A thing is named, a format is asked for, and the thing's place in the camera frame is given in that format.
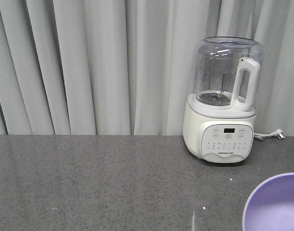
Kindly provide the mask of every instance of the brand logo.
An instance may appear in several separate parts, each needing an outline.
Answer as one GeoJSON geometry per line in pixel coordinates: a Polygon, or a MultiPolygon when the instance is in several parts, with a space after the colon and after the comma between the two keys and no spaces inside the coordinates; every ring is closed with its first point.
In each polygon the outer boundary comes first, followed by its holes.
{"type": "Polygon", "coordinates": [[[233,154],[233,152],[219,152],[218,154],[233,154]]]}

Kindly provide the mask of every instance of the glass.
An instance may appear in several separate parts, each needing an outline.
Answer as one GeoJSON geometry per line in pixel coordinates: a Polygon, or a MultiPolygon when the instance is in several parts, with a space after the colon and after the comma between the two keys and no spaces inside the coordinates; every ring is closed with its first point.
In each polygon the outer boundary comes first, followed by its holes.
{"type": "MultiPolygon", "coordinates": [[[[194,87],[196,99],[208,105],[230,105],[241,58],[244,58],[245,61],[253,60],[259,63],[260,72],[263,60],[262,45],[247,38],[209,37],[203,39],[197,55],[194,87]]],[[[251,77],[250,71],[247,70],[243,68],[240,73],[242,81],[237,89],[240,102],[245,102],[247,97],[251,77]]]]}

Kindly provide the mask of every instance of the white handle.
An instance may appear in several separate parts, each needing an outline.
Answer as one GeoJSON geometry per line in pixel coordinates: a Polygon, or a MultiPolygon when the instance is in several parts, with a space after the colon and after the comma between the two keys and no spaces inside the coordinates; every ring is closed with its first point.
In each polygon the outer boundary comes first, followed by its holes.
{"type": "Polygon", "coordinates": [[[238,70],[233,85],[230,106],[239,111],[247,111],[252,108],[255,101],[255,93],[258,86],[260,64],[252,58],[243,57],[239,59],[238,70]],[[243,72],[249,72],[248,87],[245,102],[240,102],[239,91],[241,87],[243,72]]]}

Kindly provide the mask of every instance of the power cord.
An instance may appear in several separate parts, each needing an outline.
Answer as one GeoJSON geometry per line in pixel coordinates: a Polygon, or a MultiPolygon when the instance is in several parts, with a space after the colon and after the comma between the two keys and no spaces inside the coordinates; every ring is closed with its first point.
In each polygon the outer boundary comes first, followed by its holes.
{"type": "Polygon", "coordinates": [[[280,140],[286,138],[285,135],[283,134],[283,130],[280,128],[275,130],[274,132],[269,133],[269,134],[260,134],[260,133],[254,132],[254,138],[256,138],[260,141],[262,141],[263,139],[273,138],[273,137],[277,137],[280,140]]]}

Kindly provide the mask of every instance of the speckled surface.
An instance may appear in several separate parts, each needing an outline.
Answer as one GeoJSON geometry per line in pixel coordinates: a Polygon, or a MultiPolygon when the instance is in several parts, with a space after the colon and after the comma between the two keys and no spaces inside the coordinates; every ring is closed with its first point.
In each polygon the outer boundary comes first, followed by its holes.
{"type": "Polygon", "coordinates": [[[241,231],[251,191],[284,172],[294,138],[216,165],[180,136],[0,135],[0,230],[189,231],[195,210],[199,231],[241,231]]]}

